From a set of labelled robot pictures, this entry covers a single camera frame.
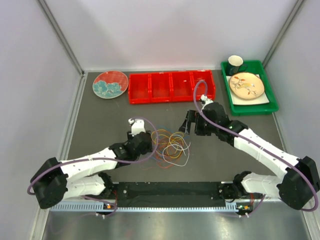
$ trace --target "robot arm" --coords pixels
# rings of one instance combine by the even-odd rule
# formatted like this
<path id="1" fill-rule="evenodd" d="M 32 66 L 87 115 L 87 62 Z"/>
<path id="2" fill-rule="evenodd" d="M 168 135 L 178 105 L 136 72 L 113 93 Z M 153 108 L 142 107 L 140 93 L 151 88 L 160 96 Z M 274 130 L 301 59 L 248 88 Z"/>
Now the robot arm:
<path id="1" fill-rule="evenodd" d="M 232 185 L 232 189 L 234 190 L 232 198 L 243 197 L 249 193 L 260 193 L 281 198 L 283 202 L 293 209 L 300 210 L 313 197 L 307 183 L 296 171 L 269 155 L 263 151 L 263 149 L 268 149 L 275 155 L 280 156 L 287 163 L 298 168 L 311 182 L 314 190 L 316 192 L 319 191 L 320 180 L 317 166 L 311 158 L 306 156 L 300 159 L 276 148 L 271 143 L 256 135 L 244 123 L 238 120 L 229 120 L 224 108 L 206 96 L 203 95 L 200 102 L 203 106 L 202 112 L 209 120 L 236 132 L 240 136 L 253 140 L 261 147 L 259 148 L 241 137 L 234 136 L 211 125 L 194 110 L 187 112 L 185 121 L 179 129 L 181 132 L 189 134 L 191 123 L 195 123 L 194 132 L 196 135 L 210 136 L 211 134 L 215 134 L 221 141 L 227 142 L 234 148 L 251 155 L 275 174 L 275 176 L 266 176 L 245 171 L 236 175 Z"/>
<path id="2" fill-rule="evenodd" d="M 109 159 L 136 161 L 141 154 L 152 152 L 151 134 L 145 130 L 144 121 L 142 119 L 129 119 L 129 124 L 131 125 L 131 131 L 127 133 L 128 140 L 126 142 L 115 143 L 97 153 L 77 159 L 58 162 L 53 157 L 45 161 L 30 180 L 31 183 L 40 174 L 56 165 L 89 159 L 75 164 L 62 165 L 48 172 L 37 181 L 32 188 L 40 208 L 47 209 L 61 200 L 83 195 L 107 198 L 113 190 L 113 183 L 110 177 L 102 171 L 129 164 Z"/>

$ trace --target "red tray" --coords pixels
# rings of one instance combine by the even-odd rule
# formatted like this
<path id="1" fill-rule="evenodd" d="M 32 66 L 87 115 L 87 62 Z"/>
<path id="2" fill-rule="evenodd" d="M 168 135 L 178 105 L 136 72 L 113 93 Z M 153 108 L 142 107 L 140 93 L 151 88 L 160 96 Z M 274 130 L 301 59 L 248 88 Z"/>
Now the red tray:
<path id="1" fill-rule="evenodd" d="M 214 100 L 216 85 L 211 70 L 130 74 L 129 102 L 130 104 L 191 102 L 195 85 L 200 80 L 206 81 L 207 96 Z M 205 86 L 201 84 L 196 99 L 199 100 L 204 92 Z"/>

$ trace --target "green plastic tray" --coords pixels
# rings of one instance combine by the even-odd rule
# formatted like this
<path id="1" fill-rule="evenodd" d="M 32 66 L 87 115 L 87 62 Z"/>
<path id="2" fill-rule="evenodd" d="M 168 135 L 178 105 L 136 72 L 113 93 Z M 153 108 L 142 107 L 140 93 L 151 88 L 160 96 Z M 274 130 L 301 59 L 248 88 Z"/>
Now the green plastic tray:
<path id="1" fill-rule="evenodd" d="M 226 67 L 227 67 L 228 62 L 223 61 L 221 63 L 222 75 L 223 75 L 223 79 L 224 79 L 224 83 L 225 83 L 225 89 L 226 89 L 226 92 L 228 93 L 228 97 L 229 97 L 231 114 L 233 116 L 266 115 L 266 114 L 271 114 L 273 112 L 278 111 L 279 106 L 277 104 L 275 95 L 272 92 L 272 88 L 269 84 L 269 80 L 267 78 L 266 72 L 264 70 L 264 67 L 262 66 L 261 61 L 250 60 L 250 61 L 244 61 L 244 63 L 248 65 L 246 72 L 249 72 L 252 74 L 259 74 L 260 79 L 262 80 L 262 82 L 264 84 L 265 94 L 270 102 L 265 103 L 265 104 L 258 104 L 258 105 L 234 105 L 231 100 L 229 83 L 228 83 L 228 80 L 226 77 Z"/>

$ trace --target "black cup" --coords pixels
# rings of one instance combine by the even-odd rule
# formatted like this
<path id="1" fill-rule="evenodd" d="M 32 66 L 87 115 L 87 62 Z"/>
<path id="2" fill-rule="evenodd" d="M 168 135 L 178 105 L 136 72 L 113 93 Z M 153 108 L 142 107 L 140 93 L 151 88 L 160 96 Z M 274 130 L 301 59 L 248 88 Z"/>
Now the black cup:
<path id="1" fill-rule="evenodd" d="M 228 58 L 225 73 L 227 76 L 232 76 L 237 73 L 244 72 L 247 68 L 248 65 L 244 64 L 244 60 L 240 56 L 232 55 Z"/>

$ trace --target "white plate with blue pattern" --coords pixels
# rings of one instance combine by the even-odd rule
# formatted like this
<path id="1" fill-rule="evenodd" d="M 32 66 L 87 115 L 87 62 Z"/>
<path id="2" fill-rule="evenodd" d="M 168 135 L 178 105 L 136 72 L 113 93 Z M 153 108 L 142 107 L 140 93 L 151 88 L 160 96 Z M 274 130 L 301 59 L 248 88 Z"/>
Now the white plate with blue pattern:
<path id="1" fill-rule="evenodd" d="M 123 94 L 129 85 L 128 77 L 120 71 L 106 71 L 93 81 L 95 95 L 102 99 L 114 99 Z"/>

